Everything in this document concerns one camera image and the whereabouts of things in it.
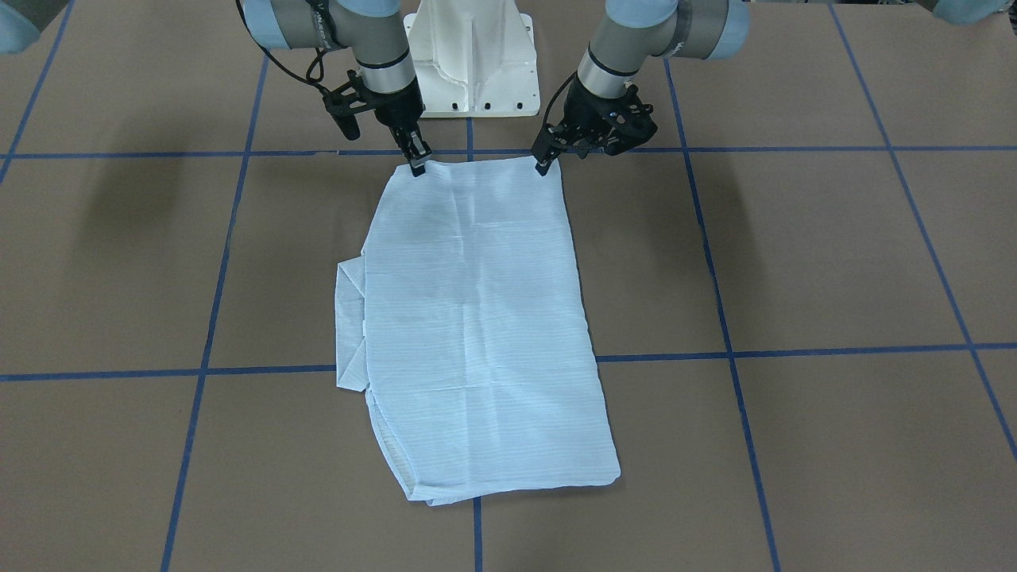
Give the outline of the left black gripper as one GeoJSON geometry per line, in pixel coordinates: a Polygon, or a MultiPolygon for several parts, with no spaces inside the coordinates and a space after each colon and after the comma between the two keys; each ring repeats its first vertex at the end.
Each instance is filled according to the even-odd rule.
{"type": "Polygon", "coordinates": [[[592,93],[578,78],[578,72],[571,73],[563,87],[569,88],[562,121],[557,126],[545,122],[531,146],[535,169],[541,176],[549,173],[563,153],[573,153],[584,160],[585,152],[578,144],[626,144],[626,134],[617,129],[613,120],[605,119],[624,105],[621,98],[603,98],[592,93]]]}

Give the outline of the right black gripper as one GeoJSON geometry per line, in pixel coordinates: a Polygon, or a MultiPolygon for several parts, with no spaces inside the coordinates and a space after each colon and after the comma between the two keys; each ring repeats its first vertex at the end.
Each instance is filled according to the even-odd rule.
{"type": "Polygon", "coordinates": [[[413,177],[426,172],[426,163],[431,156],[430,146],[422,137],[419,126],[423,112],[424,104],[418,79],[396,93],[384,94],[384,102],[374,110],[378,122],[391,130],[393,140],[404,156],[413,177]]]}

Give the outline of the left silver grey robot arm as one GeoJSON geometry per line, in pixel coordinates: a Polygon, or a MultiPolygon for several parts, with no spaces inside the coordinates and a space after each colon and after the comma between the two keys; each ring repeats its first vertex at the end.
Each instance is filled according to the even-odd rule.
{"type": "Polygon", "coordinates": [[[544,123],[532,145],[546,175],[564,153],[626,153],[654,137],[653,107],[632,81],[649,57],[724,60],[751,28],[747,1],[609,1],[582,61],[557,90],[563,119],[544,123]]]}

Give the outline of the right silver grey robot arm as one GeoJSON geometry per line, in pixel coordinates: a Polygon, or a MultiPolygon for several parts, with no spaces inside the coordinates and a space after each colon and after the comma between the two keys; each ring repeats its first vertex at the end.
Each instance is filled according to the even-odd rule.
{"type": "Polygon", "coordinates": [[[413,176],[426,171],[430,146],[419,122],[424,102],[397,1],[236,1],[241,23],[277,69],[315,88],[342,135],[361,135],[357,116],[388,127],[413,176]],[[356,68],[324,85],[323,58],[348,48],[356,68]]]}

